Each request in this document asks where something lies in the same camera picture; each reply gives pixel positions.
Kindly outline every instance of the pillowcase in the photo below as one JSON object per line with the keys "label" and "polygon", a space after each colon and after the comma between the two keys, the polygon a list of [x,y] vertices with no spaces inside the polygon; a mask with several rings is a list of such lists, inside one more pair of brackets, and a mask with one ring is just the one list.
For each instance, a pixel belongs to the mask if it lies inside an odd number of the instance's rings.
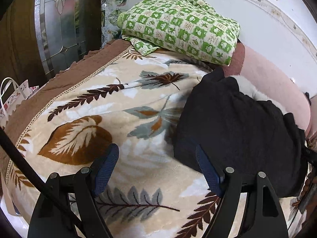
{"label": "pillowcase", "polygon": [[159,47],[229,65],[240,25],[204,0],[144,0],[118,17],[122,38],[143,56]]}

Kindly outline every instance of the gift bag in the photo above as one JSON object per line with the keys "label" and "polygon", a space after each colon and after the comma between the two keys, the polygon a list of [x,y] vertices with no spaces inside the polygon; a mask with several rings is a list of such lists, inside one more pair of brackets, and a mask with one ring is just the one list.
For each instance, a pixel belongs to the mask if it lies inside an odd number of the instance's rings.
{"label": "gift bag", "polygon": [[[4,93],[7,91],[11,84],[14,87],[14,92],[7,99],[7,101],[3,103]],[[12,113],[15,111],[16,106],[20,105],[23,100],[28,99],[38,89],[39,86],[29,87],[28,80],[23,82],[20,86],[10,77],[7,77],[2,81],[0,87],[0,126],[2,129],[4,129],[9,116],[12,115]]]}

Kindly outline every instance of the white fluffy fabric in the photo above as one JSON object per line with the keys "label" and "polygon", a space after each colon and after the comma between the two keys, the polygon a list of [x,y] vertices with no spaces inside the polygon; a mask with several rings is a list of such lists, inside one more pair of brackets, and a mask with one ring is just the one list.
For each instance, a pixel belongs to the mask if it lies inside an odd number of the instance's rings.
{"label": "white fluffy fabric", "polygon": [[247,96],[249,96],[257,101],[271,100],[271,102],[282,111],[283,115],[288,113],[284,106],[282,106],[279,102],[277,102],[273,99],[270,99],[267,95],[263,94],[261,91],[258,91],[258,89],[245,77],[240,76],[240,75],[232,75],[230,77],[233,77],[236,79],[236,81],[239,85],[239,90],[241,93],[243,93],[243,94],[245,94],[245,95],[247,95]]}

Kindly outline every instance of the round metal pin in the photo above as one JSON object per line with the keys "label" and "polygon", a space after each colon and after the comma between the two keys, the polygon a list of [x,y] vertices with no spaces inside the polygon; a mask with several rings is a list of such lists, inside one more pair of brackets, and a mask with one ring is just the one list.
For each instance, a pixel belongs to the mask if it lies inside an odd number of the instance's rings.
{"label": "round metal pin", "polygon": [[51,178],[51,179],[54,179],[54,178],[56,178],[56,177],[57,177],[57,173],[51,173],[51,174],[50,174],[50,178]]}
{"label": "round metal pin", "polygon": [[232,174],[235,170],[232,167],[227,167],[226,172]]}
{"label": "round metal pin", "polygon": [[259,172],[258,175],[259,175],[261,178],[265,178],[265,176],[266,176],[265,172]]}
{"label": "round metal pin", "polygon": [[89,167],[83,167],[82,169],[80,169],[80,172],[82,173],[82,174],[86,174],[86,173],[88,173],[89,172]]}

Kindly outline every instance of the floral wallpaper border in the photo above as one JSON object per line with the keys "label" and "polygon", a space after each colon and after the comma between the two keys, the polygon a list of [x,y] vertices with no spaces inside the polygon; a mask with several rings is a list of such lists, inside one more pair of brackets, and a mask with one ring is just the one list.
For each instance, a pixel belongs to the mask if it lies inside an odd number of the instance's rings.
{"label": "floral wallpaper border", "polygon": [[310,39],[305,35],[305,33],[294,23],[294,21],[288,17],[284,12],[282,12],[277,6],[270,3],[268,0],[246,0],[262,10],[266,11],[274,19],[279,21],[283,26],[285,26],[296,38],[302,43],[302,45],[307,49],[310,55],[313,57],[314,61],[317,63],[317,49],[310,41]]}

